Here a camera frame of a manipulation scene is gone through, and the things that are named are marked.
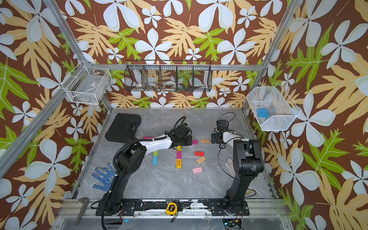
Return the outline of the blue block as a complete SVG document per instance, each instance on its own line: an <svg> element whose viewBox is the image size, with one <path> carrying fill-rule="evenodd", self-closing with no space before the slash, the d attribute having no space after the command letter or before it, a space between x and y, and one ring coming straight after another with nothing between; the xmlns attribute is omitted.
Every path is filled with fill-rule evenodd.
<svg viewBox="0 0 368 230"><path fill-rule="evenodd" d="M152 157L152 165L157 165L158 162L158 156L153 156Z"/></svg>

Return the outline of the yellow red striped block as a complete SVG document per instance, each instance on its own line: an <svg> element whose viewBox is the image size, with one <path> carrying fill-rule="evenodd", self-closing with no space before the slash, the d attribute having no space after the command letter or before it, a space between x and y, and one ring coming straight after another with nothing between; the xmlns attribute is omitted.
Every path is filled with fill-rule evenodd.
<svg viewBox="0 0 368 230"><path fill-rule="evenodd" d="M176 167L178 169L182 168L182 159L176 159Z"/></svg>

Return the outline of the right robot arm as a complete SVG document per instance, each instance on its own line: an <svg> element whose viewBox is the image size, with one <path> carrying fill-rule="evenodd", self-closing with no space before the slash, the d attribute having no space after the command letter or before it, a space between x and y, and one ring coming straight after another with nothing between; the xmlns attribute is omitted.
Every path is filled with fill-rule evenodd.
<svg viewBox="0 0 368 230"><path fill-rule="evenodd" d="M249 216L249 208L245 194L250 183L264 171L265 163L261 154L261 145L258 140L246 139L242 135L229 130L229 121L219 119L216 128L211 134L211 143L219 144L219 150L227 146L232 147L232 163L235 175L231 187L226 191L225 197L211 204L213 216L234 216L242 214Z"/></svg>

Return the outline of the light pink block bottom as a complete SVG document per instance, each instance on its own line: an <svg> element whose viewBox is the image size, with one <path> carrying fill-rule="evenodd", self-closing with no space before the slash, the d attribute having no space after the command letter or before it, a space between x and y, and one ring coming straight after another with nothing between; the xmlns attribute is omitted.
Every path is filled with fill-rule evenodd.
<svg viewBox="0 0 368 230"><path fill-rule="evenodd" d="M202 172L203 172L203 169L202 169L202 167L193 168L193 169L192 169L192 172L193 172L194 174L202 173Z"/></svg>

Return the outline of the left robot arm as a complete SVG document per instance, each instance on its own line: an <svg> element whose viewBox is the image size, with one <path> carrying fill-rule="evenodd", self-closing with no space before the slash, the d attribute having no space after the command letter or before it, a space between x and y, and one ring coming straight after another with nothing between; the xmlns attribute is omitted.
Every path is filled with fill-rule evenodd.
<svg viewBox="0 0 368 230"><path fill-rule="evenodd" d="M126 185L131 175L140 168L146 155L159 150L191 145L192 130L186 123L165 131L161 136L151 139L133 138L126 143L113 158L113 168L116 172L109 190L99 202L96 215L106 217L119 212Z"/></svg>

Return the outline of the tan wooden block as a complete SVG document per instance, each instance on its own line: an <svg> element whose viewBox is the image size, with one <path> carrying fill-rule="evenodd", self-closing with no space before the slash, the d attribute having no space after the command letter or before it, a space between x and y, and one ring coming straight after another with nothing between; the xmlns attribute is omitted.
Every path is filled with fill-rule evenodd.
<svg viewBox="0 0 368 230"><path fill-rule="evenodd" d="M204 156L201 156L200 158L198 158L198 159L196 160L196 162L197 162L198 164L202 164L205 160L206 160L206 158L205 158Z"/></svg>

